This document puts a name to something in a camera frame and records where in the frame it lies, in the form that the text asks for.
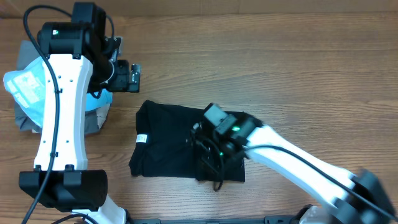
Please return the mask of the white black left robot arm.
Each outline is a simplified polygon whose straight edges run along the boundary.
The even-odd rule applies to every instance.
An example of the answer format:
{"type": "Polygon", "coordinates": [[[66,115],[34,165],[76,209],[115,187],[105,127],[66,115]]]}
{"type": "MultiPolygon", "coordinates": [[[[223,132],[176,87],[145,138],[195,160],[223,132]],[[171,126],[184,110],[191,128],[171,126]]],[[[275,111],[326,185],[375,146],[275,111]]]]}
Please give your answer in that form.
{"type": "Polygon", "coordinates": [[[118,59],[120,37],[105,35],[104,19],[47,22],[32,39],[44,61],[41,142],[32,171],[19,186],[34,204],[88,223],[131,223],[108,195],[103,170],[90,170],[85,151],[85,105],[90,93],[139,91],[139,74],[118,59]]]}

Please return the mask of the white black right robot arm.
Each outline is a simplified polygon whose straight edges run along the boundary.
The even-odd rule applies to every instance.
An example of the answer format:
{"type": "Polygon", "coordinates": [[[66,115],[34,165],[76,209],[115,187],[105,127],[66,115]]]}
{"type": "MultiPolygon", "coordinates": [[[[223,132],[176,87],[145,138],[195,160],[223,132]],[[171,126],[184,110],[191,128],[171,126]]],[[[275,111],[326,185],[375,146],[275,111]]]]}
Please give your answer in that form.
{"type": "Polygon", "coordinates": [[[235,116],[206,112],[193,125],[191,137],[210,154],[205,165],[216,175],[240,159],[277,171],[311,195],[319,206],[301,211],[293,223],[389,223],[396,221],[392,206],[379,179],[370,171],[360,175],[328,164],[277,134],[270,126],[246,113],[235,116]]]}

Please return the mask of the black t-shirt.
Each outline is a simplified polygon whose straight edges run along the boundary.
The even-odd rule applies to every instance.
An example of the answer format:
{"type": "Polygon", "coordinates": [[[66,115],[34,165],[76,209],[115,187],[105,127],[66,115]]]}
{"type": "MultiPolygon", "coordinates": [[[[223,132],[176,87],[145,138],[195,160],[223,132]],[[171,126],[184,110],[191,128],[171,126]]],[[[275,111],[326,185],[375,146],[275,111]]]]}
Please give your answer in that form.
{"type": "Polygon", "coordinates": [[[215,175],[201,165],[190,135],[193,125],[204,120],[204,113],[204,109],[146,100],[136,113],[131,175],[215,181],[215,175]]]}

